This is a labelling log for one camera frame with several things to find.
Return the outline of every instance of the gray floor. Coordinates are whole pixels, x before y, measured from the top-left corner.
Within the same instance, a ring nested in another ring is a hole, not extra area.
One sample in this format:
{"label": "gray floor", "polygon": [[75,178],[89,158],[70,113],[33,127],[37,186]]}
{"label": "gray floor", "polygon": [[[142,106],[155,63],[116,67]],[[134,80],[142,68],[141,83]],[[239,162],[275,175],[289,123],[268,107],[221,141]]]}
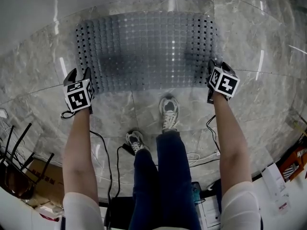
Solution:
{"label": "gray floor", "polygon": [[[307,15],[298,9],[307,7],[304,2],[307,0],[132,0],[75,13],[46,26],[0,57],[0,108],[7,110],[7,123],[18,127],[17,134],[29,122],[33,123],[20,150],[25,154],[33,150],[44,157],[54,152],[54,159],[61,162],[72,122],[59,118],[67,109],[61,84],[65,73],[76,66],[76,24],[134,11],[203,13],[215,18],[222,34],[224,61],[241,79],[230,105],[247,138],[252,170],[256,173],[277,160],[300,137],[291,124],[293,113],[307,118],[307,55],[302,52],[307,51]],[[166,92],[171,92],[180,103],[178,129],[187,152],[205,157],[215,151],[205,125],[214,114],[213,106],[206,103],[207,89],[104,93],[93,100],[91,128],[106,139],[114,177],[116,149],[132,128],[144,133],[157,161],[158,103]],[[92,137],[92,151],[99,195],[106,198],[109,173],[99,138]],[[121,195],[129,196],[133,157],[124,151],[119,154]],[[219,178],[219,162],[191,168],[191,175],[204,189]]]}

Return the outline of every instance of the white plug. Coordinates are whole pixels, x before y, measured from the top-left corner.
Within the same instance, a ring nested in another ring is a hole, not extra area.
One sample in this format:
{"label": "white plug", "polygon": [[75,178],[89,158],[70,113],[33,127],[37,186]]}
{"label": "white plug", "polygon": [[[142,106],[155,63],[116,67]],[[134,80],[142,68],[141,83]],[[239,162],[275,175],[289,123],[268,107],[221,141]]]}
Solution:
{"label": "white plug", "polygon": [[8,114],[5,109],[0,109],[0,117],[8,118]]}

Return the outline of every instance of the foot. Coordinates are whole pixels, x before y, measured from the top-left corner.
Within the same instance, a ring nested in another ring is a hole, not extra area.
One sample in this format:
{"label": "foot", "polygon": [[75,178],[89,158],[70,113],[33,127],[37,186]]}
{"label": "foot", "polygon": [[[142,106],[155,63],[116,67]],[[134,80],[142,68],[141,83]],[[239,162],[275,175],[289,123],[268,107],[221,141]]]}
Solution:
{"label": "foot", "polygon": [[126,134],[126,141],[132,147],[135,154],[141,149],[148,149],[148,147],[143,143],[143,135],[140,133],[140,131],[129,131]]}
{"label": "foot", "polygon": [[162,133],[175,130],[177,131],[177,119],[179,115],[179,103],[174,97],[165,97],[159,104],[160,114],[162,116]]}

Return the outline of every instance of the white sleeve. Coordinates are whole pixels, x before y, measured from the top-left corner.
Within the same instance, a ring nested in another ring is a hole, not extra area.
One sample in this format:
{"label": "white sleeve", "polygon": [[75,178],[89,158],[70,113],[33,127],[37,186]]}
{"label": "white sleeve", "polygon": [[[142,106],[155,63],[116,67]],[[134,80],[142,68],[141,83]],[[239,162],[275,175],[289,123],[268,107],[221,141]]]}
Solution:
{"label": "white sleeve", "polygon": [[222,198],[222,230],[260,230],[259,203],[251,182],[231,187]]}
{"label": "white sleeve", "polygon": [[67,193],[63,200],[66,230],[101,230],[104,225],[98,204],[79,193]]}

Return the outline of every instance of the blue jeans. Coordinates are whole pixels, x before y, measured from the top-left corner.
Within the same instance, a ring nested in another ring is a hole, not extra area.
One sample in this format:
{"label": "blue jeans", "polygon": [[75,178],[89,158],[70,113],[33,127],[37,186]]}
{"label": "blue jeans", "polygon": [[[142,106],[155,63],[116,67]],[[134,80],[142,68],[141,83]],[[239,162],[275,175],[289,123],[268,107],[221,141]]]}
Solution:
{"label": "blue jeans", "polygon": [[151,154],[142,149],[134,161],[135,208],[129,230],[177,227],[200,230],[193,202],[186,149],[176,131],[156,139],[159,171]]}

